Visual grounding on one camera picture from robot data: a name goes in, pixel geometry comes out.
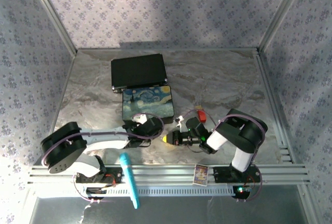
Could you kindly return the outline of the starry night print box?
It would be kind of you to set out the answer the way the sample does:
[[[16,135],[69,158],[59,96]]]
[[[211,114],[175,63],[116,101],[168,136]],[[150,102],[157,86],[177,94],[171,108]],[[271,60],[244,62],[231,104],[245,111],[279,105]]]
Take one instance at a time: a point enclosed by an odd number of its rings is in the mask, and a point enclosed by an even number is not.
[[[130,121],[136,114],[149,113],[165,124],[173,122],[174,107],[170,86],[125,89],[122,92],[122,120]]]

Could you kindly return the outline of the small playing card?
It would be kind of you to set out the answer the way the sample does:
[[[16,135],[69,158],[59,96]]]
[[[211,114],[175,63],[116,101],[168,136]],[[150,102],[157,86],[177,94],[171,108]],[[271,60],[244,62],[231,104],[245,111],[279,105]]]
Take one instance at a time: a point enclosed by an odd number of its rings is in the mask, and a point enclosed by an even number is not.
[[[207,186],[208,174],[209,174],[208,166],[202,164],[196,164],[194,168],[192,184],[198,186]]]

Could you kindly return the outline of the teal pen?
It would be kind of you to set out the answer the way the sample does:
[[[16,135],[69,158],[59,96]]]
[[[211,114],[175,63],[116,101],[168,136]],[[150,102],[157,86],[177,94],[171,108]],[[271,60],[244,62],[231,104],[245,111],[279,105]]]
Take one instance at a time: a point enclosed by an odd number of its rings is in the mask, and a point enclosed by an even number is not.
[[[119,156],[120,166],[124,173],[125,178],[127,179],[127,183],[129,185],[129,196],[133,203],[135,209],[140,207],[139,193],[137,190],[136,182],[134,179],[134,174],[132,171],[131,160],[129,155],[124,152]]]

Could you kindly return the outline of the aluminium frame rail beam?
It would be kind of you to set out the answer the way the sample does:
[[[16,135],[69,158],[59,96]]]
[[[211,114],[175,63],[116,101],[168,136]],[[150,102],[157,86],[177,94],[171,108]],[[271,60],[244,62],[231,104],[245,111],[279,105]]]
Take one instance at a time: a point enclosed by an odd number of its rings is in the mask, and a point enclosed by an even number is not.
[[[303,164],[259,164],[262,180],[267,185],[309,184],[307,168]],[[190,185],[193,180],[194,165],[134,165],[132,167],[136,183],[142,185]],[[69,183],[74,174],[69,171],[50,174],[45,167],[32,167],[27,183]]]

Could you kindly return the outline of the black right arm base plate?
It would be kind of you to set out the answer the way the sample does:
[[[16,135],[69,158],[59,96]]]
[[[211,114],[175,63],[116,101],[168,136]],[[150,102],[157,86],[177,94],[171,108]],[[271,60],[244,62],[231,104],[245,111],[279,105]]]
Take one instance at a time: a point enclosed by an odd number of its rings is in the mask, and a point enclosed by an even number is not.
[[[256,165],[250,165],[245,172],[229,167],[213,167],[216,183],[233,184],[234,199],[238,202],[252,201],[262,190],[262,174]]]

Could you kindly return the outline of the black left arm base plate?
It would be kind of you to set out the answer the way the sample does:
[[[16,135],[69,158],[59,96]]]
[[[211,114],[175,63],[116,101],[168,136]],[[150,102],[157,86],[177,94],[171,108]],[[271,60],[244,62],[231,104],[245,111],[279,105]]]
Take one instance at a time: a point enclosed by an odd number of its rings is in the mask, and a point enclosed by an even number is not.
[[[87,177],[83,174],[78,174],[76,177],[76,183],[79,184],[119,184],[121,183],[122,179],[122,174],[121,173],[113,173],[113,172],[106,172],[105,174],[103,173],[98,173],[92,177]]]

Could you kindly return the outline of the aluminium frame side rail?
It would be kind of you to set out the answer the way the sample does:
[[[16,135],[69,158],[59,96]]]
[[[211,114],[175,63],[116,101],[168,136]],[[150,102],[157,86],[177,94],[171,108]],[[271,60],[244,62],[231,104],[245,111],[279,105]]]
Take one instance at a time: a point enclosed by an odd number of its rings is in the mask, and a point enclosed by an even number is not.
[[[281,161],[286,164],[296,164],[297,159],[291,146],[289,135],[286,129],[286,124],[281,113],[279,106],[279,98],[275,95],[272,88],[272,81],[269,78],[267,65],[264,59],[260,56],[257,49],[254,49],[258,70],[260,72],[262,82],[267,94],[267,100],[272,114],[272,125],[276,136],[276,141],[281,153]]]

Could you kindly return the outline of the aluminium frame corner post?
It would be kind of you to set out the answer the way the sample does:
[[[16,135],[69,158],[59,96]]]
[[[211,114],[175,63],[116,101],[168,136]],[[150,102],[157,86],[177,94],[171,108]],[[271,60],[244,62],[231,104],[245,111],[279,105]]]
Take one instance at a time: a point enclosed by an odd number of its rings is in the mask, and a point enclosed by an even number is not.
[[[69,33],[65,29],[65,26],[63,25],[59,14],[57,13],[55,7],[53,6],[51,0],[40,0],[42,6],[44,7],[50,21],[54,25],[54,28],[60,35],[62,41],[64,42],[67,50],[72,54],[77,54],[77,49],[75,48],[75,45],[73,44]]]
[[[268,48],[293,2],[294,0],[281,0],[281,3],[277,8],[271,23],[269,24],[263,38],[260,41],[258,46],[258,53],[262,53]]]

